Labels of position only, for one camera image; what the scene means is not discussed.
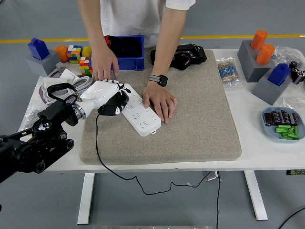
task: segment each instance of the gray felt mat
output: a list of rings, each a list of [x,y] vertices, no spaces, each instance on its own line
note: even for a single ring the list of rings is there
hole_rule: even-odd
[[[236,160],[241,155],[219,71],[211,50],[207,61],[180,71],[170,68],[167,88],[178,98],[170,124],[162,123],[154,135],[141,137],[123,114],[100,116],[98,147],[107,165],[140,165],[172,162]],[[149,52],[144,71],[120,71],[118,80],[142,96],[152,71]],[[95,149],[97,111],[85,120],[81,160],[99,165]]]

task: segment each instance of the person's left hand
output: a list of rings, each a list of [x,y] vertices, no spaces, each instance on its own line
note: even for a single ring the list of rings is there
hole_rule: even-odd
[[[157,82],[149,81],[143,91],[143,104],[147,108],[152,101],[157,115],[165,124],[169,124],[169,118],[177,107],[177,98],[171,95],[167,88],[158,85]]]

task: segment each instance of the white power strip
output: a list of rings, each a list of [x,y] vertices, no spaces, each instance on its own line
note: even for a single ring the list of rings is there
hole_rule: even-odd
[[[144,107],[142,98],[129,84],[125,86],[131,93],[127,93],[129,101],[122,111],[123,115],[142,137],[155,134],[161,127],[161,118],[150,107]]]

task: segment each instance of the gray floor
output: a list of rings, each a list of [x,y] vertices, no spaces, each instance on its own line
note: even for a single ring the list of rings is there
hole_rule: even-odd
[[[189,10],[184,35],[243,35],[263,29],[269,34],[305,34],[304,1],[197,0]],[[0,3],[0,40],[80,38],[86,33],[75,0],[3,0]],[[305,53],[305,38],[268,38],[274,46]],[[241,39],[183,40],[204,48],[239,48]],[[71,44],[88,45],[87,42]],[[54,48],[62,43],[47,43]],[[23,119],[38,76],[25,57],[26,43],[0,43],[0,135],[15,133]],[[268,214],[257,222],[243,172],[222,172],[220,229],[275,229],[305,207],[305,177],[285,171],[257,171]],[[191,183],[201,172],[138,174],[145,191],[167,189],[169,183]],[[95,225],[216,225],[217,182],[198,188],[173,187],[169,193],[145,196],[134,181],[97,174],[89,225],[76,225],[83,174],[15,174],[0,184],[0,229],[93,228]],[[305,212],[283,228],[305,228]]]

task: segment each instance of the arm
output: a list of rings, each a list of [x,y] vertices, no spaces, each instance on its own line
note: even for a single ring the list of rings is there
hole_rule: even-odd
[[[165,9],[156,47],[152,75],[167,75],[181,38],[186,15],[186,10]],[[159,86],[157,82],[149,81],[143,91],[144,106],[148,107],[150,101],[154,104],[156,113],[161,120],[168,124],[169,118],[173,117],[174,110],[177,106],[177,98],[171,95],[167,88]]]
[[[114,75],[118,76],[118,60],[108,48],[102,31],[100,0],[78,0],[78,6],[92,49],[95,79],[110,79],[111,65],[113,65]]]

